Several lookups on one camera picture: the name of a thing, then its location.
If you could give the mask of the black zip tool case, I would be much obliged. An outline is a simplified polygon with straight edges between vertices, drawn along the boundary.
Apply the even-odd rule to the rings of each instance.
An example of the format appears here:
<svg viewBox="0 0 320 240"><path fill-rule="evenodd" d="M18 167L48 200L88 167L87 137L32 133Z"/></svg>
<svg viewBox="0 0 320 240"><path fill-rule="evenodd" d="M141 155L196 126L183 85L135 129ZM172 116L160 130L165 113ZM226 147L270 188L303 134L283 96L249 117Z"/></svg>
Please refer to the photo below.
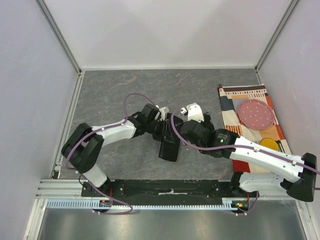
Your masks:
<svg viewBox="0 0 320 240"><path fill-rule="evenodd" d="M173 130L171 116L171 113L167 113L160 125L160 148L158 157L168 162L176 162L181 140Z"/></svg>

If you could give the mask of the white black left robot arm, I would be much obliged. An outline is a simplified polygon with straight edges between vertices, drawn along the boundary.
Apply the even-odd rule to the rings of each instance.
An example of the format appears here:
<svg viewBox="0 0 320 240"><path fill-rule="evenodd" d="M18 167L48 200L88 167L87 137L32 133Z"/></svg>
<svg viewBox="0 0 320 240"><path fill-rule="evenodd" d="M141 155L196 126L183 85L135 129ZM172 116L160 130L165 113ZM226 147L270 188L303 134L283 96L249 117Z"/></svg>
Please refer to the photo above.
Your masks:
<svg viewBox="0 0 320 240"><path fill-rule="evenodd" d="M141 111L113 124L89 126L81 123L62 147L61 154L93 184L92 191L104 197L110 191L110 180L97 164L102 147L148 133L160 142L159 158L176 162L180 139L172 129L171 116L167 107L158 108L148 103Z"/></svg>

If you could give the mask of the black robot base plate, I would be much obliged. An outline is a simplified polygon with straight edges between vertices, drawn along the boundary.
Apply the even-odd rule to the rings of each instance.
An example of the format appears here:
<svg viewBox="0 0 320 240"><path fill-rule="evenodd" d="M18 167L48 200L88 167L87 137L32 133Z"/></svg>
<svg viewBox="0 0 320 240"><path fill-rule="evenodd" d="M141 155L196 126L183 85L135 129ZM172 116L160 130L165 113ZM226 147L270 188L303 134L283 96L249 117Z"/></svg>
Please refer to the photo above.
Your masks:
<svg viewBox="0 0 320 240"><path fill-rule="evenodd" d="M180 194L191 196L212 196L214 198L254 198L257 193L246 192L230 186L229 181L219 180L155 180L155 179L115 179L107 180L100 187L90 183L82 184L81 196L99 197L99 192L113 198L128 198L138 195L160 196Z"/></svg>

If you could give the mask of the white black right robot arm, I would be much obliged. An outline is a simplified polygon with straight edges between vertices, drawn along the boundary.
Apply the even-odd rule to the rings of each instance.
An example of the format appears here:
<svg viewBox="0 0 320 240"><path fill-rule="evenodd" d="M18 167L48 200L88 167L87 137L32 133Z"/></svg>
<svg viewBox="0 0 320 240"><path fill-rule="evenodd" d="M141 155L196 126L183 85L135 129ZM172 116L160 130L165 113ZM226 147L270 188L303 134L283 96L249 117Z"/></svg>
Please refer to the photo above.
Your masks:
<svg viewBox="0 0 320 240"><path fill-rule="evenodd" d="M180 112L187 117L177 133L181 141L204 155L238 160L267 172L235 172L229 191L235 197L245 192L280 191L303 202L313 202L317 157L311 153L292 155L259 145L227 129L214 129L209 114Z"/></svg>

